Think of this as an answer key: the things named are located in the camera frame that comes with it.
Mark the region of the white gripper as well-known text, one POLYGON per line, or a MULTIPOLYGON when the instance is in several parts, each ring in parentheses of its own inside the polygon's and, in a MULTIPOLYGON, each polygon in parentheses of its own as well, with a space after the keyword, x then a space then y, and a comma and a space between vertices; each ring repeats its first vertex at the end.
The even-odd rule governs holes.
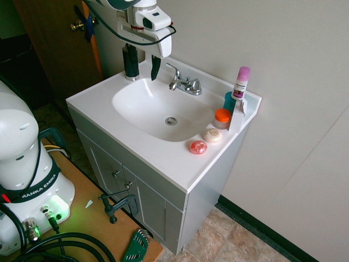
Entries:
POLYGON ((170 30, 163 28, 158 31, 133 30, 124 17, 117 18, 117 33, 124 38, 130 59, 137 59, 137 48, 152 55, 151 80, 154 81, 160 70, 161 58, 168 57, 172 51, 170 30))

